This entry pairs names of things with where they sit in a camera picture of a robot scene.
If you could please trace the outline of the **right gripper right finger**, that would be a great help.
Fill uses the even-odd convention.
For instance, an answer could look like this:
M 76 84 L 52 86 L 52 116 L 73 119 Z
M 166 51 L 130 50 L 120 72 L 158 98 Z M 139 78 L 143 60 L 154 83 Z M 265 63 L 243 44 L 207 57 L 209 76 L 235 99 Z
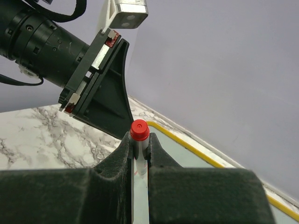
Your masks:
M 148 146 L 149 222 L 152 224 L 273 224 L 260 179 L 243 168 L 185 168 L 161 146 Z

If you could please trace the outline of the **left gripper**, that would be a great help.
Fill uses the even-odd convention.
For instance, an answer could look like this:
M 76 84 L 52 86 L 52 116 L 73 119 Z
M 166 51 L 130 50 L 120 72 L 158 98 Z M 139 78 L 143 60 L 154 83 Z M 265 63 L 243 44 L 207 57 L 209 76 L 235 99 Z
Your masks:
M 133 115 L 125 85 L 129 42 L 119 41 L 120 37 L 112 29 L 96 35 L 58 102 L 59 111 L 121 140 L 130 130 Z

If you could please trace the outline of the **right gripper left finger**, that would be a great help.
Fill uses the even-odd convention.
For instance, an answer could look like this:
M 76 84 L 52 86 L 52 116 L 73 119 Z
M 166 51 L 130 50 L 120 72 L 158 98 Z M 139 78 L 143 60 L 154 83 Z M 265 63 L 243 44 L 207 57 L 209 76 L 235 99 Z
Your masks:
M 3 224 L 130 224 L 134 162 L 130 135 L 92 168 L 4 170 Z

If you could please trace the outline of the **red and white marker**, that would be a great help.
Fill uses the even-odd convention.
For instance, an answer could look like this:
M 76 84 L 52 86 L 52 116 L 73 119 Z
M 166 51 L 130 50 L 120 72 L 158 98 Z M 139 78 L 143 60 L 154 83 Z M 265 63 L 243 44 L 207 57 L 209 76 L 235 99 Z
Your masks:
M 144 178 L 147 174 L 147 148 L 149 146 L 150 129 L 145 120 L 137 119 L 132 122 L 130 136 L 133 144 L 133 154 L 137 174 Z

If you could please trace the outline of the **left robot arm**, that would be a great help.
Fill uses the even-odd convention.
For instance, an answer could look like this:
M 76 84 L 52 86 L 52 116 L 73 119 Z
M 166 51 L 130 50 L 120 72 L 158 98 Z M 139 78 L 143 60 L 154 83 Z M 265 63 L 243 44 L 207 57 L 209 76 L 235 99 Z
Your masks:
M 21 0 L 0 3 L 0 54 L 62 88 L 60 110 L 117 139 L 133 116 L 125 86 L 129 43 L 97 34 L 92 44 Z

